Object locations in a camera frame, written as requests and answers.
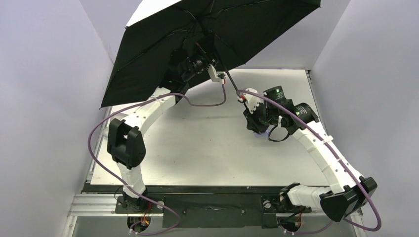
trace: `umbrella canopy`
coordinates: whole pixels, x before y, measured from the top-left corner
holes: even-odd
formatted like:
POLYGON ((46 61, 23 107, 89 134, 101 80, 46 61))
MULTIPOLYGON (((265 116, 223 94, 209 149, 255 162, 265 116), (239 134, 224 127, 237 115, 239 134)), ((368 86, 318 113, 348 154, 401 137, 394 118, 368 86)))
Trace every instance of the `umbrella canopy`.
MULTIPOLYGON (((102 107, 147 100, 167 84, 171 55, 192 56, 197 42, 213 38, 217 71, 247 63, 320 7, 320 0, 182 0, 127 27, 102 107)), ((197 74, 194 87, 210 77, 197 74)))

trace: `white wall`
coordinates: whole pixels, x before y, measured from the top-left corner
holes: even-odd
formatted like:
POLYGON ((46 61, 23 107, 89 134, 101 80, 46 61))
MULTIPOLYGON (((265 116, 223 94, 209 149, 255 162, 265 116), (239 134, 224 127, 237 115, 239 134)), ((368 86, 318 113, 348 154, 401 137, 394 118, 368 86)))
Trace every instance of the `white wall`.
MULTIPOLYGON (((144 0, 159 4, 161 0, 144 0)), ((141 0, 80 0, 114 60, 124 27, 141 0)), ((312 69, 350 0, 322 0, 322 8, 297 23, 241 68, 312 69)))
POLYGON ((113 62, 117 57, 125 25, 141 1, 80 0, 113 62))
POLYGON ((78 0, 2 0, 0 236, 60 236, 111 70, 78 0))
POLYGON ((328 132, 378 182, 370 237, 418 235, 418 12, 417 0, 352 0, 311 73, 328 132))

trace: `umbrella rib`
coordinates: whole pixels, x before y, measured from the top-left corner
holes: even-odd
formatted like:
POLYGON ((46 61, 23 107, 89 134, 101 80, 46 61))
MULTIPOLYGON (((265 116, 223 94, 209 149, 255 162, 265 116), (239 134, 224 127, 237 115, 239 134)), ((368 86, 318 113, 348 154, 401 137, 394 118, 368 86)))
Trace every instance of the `umbrella rib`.
POLYGON ((219 15, 223 11, 227 11, 227 10, 230 10, 230 9, 233 9, 233 8, 236 8, 236 7, 250 6, 250 5, 255 5, 255 4, 263 3, 263 2, 267 2, 267 1, 274 1, 274 0, 258 0, 258 1, 252 1, 252 2, 249 2, 249 3, 244 3, 244 4, 236 5, 236 6, 225 7, 225 8, 222 8, 220 11, 218 11, 217 12, 217 15, 219 15))
POLYGON ((126 66, 128 66, 129 64, 133 63, 135 60, 137 60, 141 55, 147 53, 151 48, 155 47, 157 44, 159 44, 160 42, 162 42, 164 39, 168 38, 171 35, 174 35, 176 31, 187 31, 187 30, 182 30, 181 28, 191 24, 192 22, 189 22, 188 24, 178 27, 175 30, 167 33, 166 35, 164 35, 163 37, 161 37, 159 40, 157 40, 154 44, 150 45, 148 48, 146 48, 144 51, 142 51, 139 55, 137 55, 136 57, 134 57, 133 59, 131 59, 129 62, 127 62, 125 65, 123 65, 122 67, 120 67, 117 72, 121 71, 122 69, 124 69, 126 66))
POLYGON ((232 46, 230 46, 223 38, 221 38, 219 35, 217 35, 214 32, 215 36, 217 36, 217 38, 219 38, 221 40, 221 42, 223 44, 225 44, 227 47, 229 47, 231 49, 231 51, 233 51, 233 53, 237 56, 238 59, 240 59, 242 61, 243 64, 246 64, 246 62, 238 55, 238 53, 234 50, 234 48, 232 46))

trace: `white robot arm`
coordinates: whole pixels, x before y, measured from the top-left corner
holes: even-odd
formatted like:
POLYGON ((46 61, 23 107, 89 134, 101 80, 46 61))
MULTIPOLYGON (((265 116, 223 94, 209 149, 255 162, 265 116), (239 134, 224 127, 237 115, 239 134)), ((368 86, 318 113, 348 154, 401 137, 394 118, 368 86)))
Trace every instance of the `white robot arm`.
MULTIPOLYGON (((257 93, 252 88, 248 88, 246 91, 257 93)), ((323 141, 320 141, 289 115, 263 102, 258 97, 243 93, 243 96, 239 98, 239 102, 246 103, 248 106, 248 109, 244 111, 248 121, 247 129, 256 133, 264 133, 270 125, 285 127, 289 135, 298 140, 310 153, 329 183, 328 187, 309 187, 299 183, 291 184, 281 191, 281 203, 290 209, 297 206, 306 206, 311 207, 312 210, 324 211, 329 218, 336 222, 341 221, 363 206, 366 203, 364 195, 339 161, 341 160, 346 164, 369 195, 372 195, 377 188, 376 182, 373 178, 365 179, 349 164, 333 144, 333 137, 327 135, 311 108, 305 103, 294 106, 292 100, 285 98, 281 86, 264 91, 264 96, 293 112, 323 138, 323 141), (326 142, 337 152, 339 159, 336 159, 332 152, 324 146, 326 142)))
MULTIPOLYGON (((225 84, 225 74, 217 73, 213 65, 209 65, 208 74, 213 82, 225 84)), ((143 137, 150 126, 170 107, 177 103, 176 96, 167 96, 162 99, 156 97, 168 94, 171 91, 166 88, 157 88, 148 99, 156 102, 139 107, 122 120, 113 119, 108 128, 108 153, 117 163, 121 177, 130 187, 139 194, 146 195, 141 173, 141 162, 146 149, 143 137)), ((138 210, 143 210, 146 201, 130 191, 126 186, 123 188, 124 199, 138 210)))

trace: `white table surface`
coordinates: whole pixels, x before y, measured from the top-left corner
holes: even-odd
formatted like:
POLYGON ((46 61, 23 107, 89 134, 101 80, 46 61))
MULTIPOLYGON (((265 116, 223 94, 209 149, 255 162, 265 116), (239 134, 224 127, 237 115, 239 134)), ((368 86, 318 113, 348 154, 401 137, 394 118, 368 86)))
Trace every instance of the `white table surface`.
MULTIPOLYGON (((239 88, 251 87, 259 93, 282 85, 285 96, 293 99, 295 105, 305 102, 317 111, 304 70, 232 70, 231 75, 239 88)), ((229 80, 226 91, 227 102, 222 106, 197 108, 182 100, 150 127, 144 136, 147 153, 141 163, 146 185, 328 185, 314 160, 294 138, 269 142, 247 130, 244 106, 237 102, 229 80)), ((210 81, 190 89, 186 95, 193 103, 222 101, 221 86, 210 81)), ((285 135, 285 129, 277 129, 272 138, 285 135)), ((98 158, 120 174, 106 144, 104 138, 98 158)), ((91 184, 121 183, 96 165, 91 184)))

